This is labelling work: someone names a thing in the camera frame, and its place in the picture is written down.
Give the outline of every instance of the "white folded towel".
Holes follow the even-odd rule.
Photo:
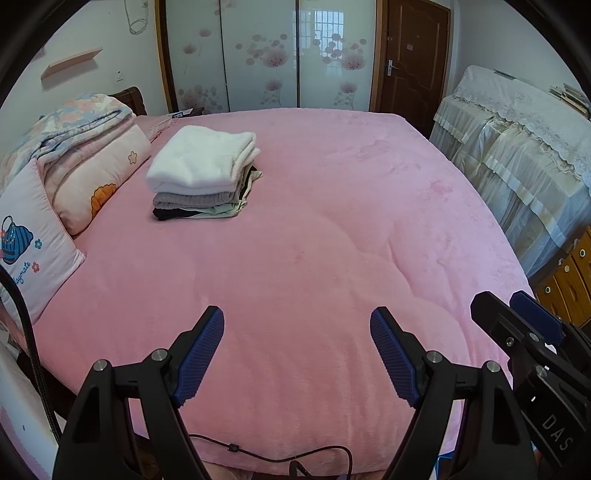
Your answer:
[[[252,132],[228,134],[206,127],[182,127],[152,161],[150,190],[180,195],[234,192],[244,168],[261,152]]]

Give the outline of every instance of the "pink blanket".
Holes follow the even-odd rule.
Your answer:
[[[369,334],[387,306],[427,349],[481,366],[503,353],[470,319],[484,290],[530,291],[494,217],[462,174],[395,115],[277,109],[178,121],[256,132],[264,172],[233,219],[157,222],[149,161],[77,239],[85,263],[35,325],[41,358],[80,388],[92,363],[138,362],[190,329],[207,305],[225,334],[197,396],[181,409],[200,433],[271,458],[348,446],[354,472],[384,469],[413,411]],[[137,403],[134,426],[145,434]],[[459,406],[444,449],[454,446]],[[269,464],[196,441],[203,460],[268,473]],[[345,473],[322,452],[315,475]]]

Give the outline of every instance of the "wooden drawer cabinet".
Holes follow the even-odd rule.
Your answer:
[[[561,262],[554,275],[535,292],[555,316],[583,326],[591,318],[591,228]]]

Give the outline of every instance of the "sliding wardrobe door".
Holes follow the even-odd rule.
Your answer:
[[[221,7],[230,110],[297,106],[295,0],[222,0]]]
[[[168,48],[179,108],[227,112],[220,11],[229,1],[166,0]]]
[[[300,105],[369,110],[376,0],[300,0]]]

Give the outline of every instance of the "blue striped teapot print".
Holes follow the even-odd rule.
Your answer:
[[[8,229],[4,229],[7,220],[10,219]],[[12,265],[18,260],[33,241],[33,234],[27,227],[17,225],[8,215],[2,222],[2,259],[4,263]]]

